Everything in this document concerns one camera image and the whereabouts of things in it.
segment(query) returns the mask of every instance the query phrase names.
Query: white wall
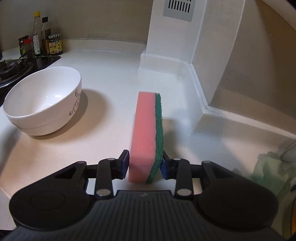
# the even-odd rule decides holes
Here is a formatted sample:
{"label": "white wall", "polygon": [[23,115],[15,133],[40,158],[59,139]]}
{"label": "white wall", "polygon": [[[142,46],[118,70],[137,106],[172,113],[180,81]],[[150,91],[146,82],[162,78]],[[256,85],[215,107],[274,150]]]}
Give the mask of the white wall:
{"label": "white wall", "polygon": [[147,54],[164,55],[191,62],[206,0],[196,0],[192,21],[163,16],[165,0],[154,0]]}
{"label": "white wall", "polygon": [[295,43],[296,31],[274,9],[261,0],[246,1],[210,106],[295,134]]}
{"label": "white wall", "polygon": [[48,16],[64,39],[104,38],[147,42],[153,0],[0,0],[0,45],[18,46],[32,34],[34,12]]}
{"label": "white wall", "polygon": [[228,63],[245,0],[207,0],[192,64],[210,103]]}
{"label": "white wall", "polygon": [[262,0],[296,30],[296,11],[287,0]]}

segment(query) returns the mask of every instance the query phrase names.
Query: white countertop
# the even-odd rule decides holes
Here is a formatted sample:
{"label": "white countertop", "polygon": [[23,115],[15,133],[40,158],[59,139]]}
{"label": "white countertop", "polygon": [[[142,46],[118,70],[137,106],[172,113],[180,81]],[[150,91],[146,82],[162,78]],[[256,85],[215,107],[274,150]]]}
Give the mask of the white countertop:
{"label": "white countertop", "polygon": [[[124,149],[130,149],[139,91],[161,94],[164,149],[171,157],[186,158],[195,164],[211,160],[245,174],[252,172],[258,154],[277,152],[276,146],[190,135],[182,79],[138,70],[145,45],[107,40],[71,40],[65,45],[67,51],[50,67],[77,69],[83,88],[79,108],[66,126],[53,134],[31,137],[13,126],[0,108],[0,190],[9,198],[19,189],[73,162],[84,160],[87,164],[97,164],[101,159],[117,158]],[[18,56],[18,48],[4,52],[6,59]],[[151,185],[114,180],[113,188],[115,192],[118,189],[173,191],[174,184],[174,180],[165,181],[158,176]],[[194,189],[200,192],[197,180]]]}

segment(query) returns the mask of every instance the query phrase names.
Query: sponge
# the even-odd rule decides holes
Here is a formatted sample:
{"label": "sponge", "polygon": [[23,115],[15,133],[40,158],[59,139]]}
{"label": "sponge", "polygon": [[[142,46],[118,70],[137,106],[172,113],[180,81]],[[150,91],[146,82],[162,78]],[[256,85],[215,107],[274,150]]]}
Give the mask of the sponge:
{"label": "sponge", "polygon": [[159,93],[139,92],[131,142],[128,181],[152,183],[163,158]]}

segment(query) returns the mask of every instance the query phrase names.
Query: air vent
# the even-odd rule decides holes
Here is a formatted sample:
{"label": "air vent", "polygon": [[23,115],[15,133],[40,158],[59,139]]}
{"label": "air vent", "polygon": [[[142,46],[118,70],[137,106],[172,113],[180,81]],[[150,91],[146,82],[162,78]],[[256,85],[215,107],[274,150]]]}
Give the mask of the air vent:
{"label": "air vent", "polygon": [[195,0],[165,0],[163,15],[191,22]]}

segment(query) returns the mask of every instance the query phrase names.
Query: glass bottle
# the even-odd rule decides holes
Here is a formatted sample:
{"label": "glass bottle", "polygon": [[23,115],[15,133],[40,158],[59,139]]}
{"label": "glass bottle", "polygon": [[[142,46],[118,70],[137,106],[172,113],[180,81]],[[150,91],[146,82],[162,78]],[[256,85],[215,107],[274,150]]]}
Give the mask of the glass bottle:
{"label": "glass bottle", "polygon": [[48,17],[42,18],[42,47],[44,55],[49,55],[48,36],[51,35],[51,29],[48,23]]}
{"label": "glass bottle", "polygon": [[43,48],[42,48],[40,12],[39,11],[35,12],[34,17],[35,17],[34,30],[33,30],[34,51],[36,56],[41,56],[43,54]]}

